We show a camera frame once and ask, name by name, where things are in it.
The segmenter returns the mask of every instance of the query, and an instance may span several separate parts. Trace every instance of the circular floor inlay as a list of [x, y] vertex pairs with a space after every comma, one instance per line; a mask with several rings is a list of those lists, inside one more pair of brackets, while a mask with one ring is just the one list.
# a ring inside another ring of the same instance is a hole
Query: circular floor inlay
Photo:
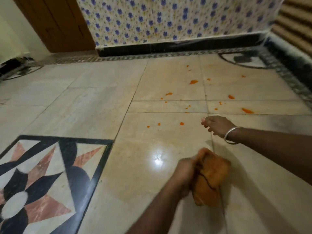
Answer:
[[27, 198], [28, 194], [25, 191], [12, 196], [2, 208], [2, 218], [8, 219], [16, 215], [26, 204]]

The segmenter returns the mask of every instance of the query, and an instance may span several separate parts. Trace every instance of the hand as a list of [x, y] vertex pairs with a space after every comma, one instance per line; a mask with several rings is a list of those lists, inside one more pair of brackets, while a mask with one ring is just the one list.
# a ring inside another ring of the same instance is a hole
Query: hand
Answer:
[[208, 128], [209, 132], [213, 131], [213, 135], [220, 136], [221, 138], [224, 138], [225, 134], [230, 129], [236, 127], [236, 125], [227, 118], [220, 116], [202, 118], [202, 125], [204, 125], [205, 128]]
[[195, 174], [195, 166], [199, 160], [200, 157], [197, 155], [180, 159], [172, 177], [168, 181], [168, 183], [179, 190], [182, 198], [186, 197], [190, 191], [191, 181]]

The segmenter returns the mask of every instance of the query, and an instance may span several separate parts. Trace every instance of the pink marble inlay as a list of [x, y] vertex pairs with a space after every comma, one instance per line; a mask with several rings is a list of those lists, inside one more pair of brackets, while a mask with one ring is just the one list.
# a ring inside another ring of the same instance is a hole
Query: pink marble inlay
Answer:
[[10, 162], [17, 161], [25, 152], [26, 151], [25, 151], [23, 145], [20, 142], [18, 142], [16, 144], [16, 148], [14, 150], [14, 153], [12, 155]]
[[28, 216], [28, 223], [38, 222], [71, 212], [70, 209], [66, 208], [49, 195], [45, 195], [39, 200], [26, 205], [25, 209]]
[[90, 152], [87, 152], [79, 157], [76, 157], [74, 165], [76, 167], [82, 168], [83, 165], [85, 165], [92, 157], [94, 154], [96, 154], [103, 146], [100, 146], [97, 149], [94, 149]]
[[3, 194], [3, 188], [0, 189], [0, 204], [4, 204], [5, 200], [4, 200], [4, 194]]
[[40, 162], [28, 173], [28, 181], [26, 185], [26, 189], [33, 184], [35, 181], [37, 181], [40, 177], [43, 177], [45, 175], [46, 170], [48, 169], [48, 166], [50, 164], [51, 158], [53, 156], [55, 150], [55, 146], [51, 151], [44, 156]]

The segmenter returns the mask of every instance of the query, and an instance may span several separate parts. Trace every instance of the wooden door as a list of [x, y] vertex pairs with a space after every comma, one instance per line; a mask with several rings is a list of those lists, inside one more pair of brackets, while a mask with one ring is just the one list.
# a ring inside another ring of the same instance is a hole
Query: wooden door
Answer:
[[76, 0], [14, 0], [50, 52], [95, 49]]

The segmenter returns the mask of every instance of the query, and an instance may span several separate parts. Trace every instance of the orange cloth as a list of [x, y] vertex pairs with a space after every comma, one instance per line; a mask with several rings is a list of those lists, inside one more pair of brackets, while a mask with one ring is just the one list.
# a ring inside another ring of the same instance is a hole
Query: orange cloth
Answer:
[[219, 204], [219, 185], [228, 175], [231, 162], [216, 155], [207, 148], [198, 151], [200, 163], [196, 166], [197, 174], [191, 190], [197, 206], [217, 206]]

